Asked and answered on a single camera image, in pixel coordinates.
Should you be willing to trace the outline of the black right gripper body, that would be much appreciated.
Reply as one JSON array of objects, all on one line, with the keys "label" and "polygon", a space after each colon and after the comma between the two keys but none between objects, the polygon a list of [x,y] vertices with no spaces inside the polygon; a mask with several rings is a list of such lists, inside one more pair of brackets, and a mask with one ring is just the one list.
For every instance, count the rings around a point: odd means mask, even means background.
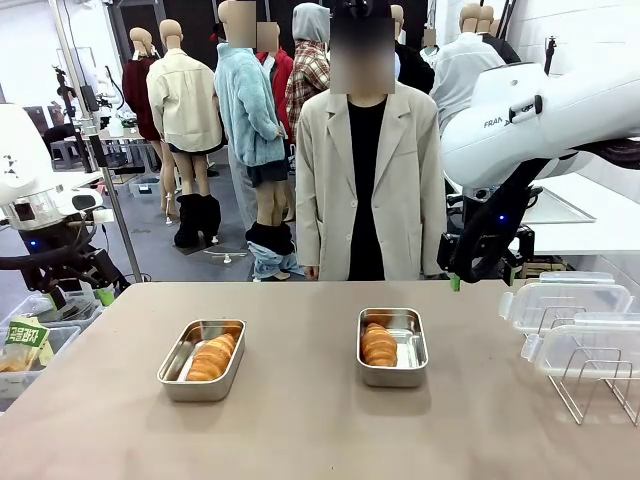
[{"label": "black right gripper body", "polygon": [[486,264],[496,264],[504,255],[520,227],[529,200],[529,192],[495,192],[491,197],[482,238]]}]

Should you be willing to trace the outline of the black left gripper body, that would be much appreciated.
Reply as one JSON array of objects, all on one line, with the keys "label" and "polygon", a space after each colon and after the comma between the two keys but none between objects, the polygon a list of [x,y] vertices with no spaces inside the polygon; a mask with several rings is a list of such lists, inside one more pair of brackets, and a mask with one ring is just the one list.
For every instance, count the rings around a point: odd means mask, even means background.
[{"label": "black left gripper body", "polygon": [[103,262],[105,253],[100,253],[90,244],[92,234],[82,223],[70,226],[61,222],[36,230],[21,230],[19,235],[31,255],[73,247],[66,256],[57,255],[46,264],[23,270],[22,276],[28,288],[49,288],[56,284],[70,288],[74,282],[85,282],[93,288],[108,285],[108,272],[104,271]]}]

